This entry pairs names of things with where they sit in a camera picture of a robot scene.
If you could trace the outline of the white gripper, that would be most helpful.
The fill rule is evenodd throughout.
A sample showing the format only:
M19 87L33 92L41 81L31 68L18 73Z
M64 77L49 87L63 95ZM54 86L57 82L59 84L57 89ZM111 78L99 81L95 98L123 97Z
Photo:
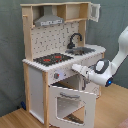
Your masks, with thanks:
M89 78L90 69L87 66L81 66L78 64L73 64L72 70L75 72L78 72L80 75L82 75L85 78Z

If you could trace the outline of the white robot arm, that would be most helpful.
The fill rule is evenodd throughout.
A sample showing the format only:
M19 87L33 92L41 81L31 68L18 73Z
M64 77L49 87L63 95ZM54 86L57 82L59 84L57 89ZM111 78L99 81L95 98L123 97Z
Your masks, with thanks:
M108 87L112 83L113 76L116 74L118 68L128 56L128 26L120 34L118 43L119 51L112 61L100 59L92 68L74 64L72 69L89 81Z

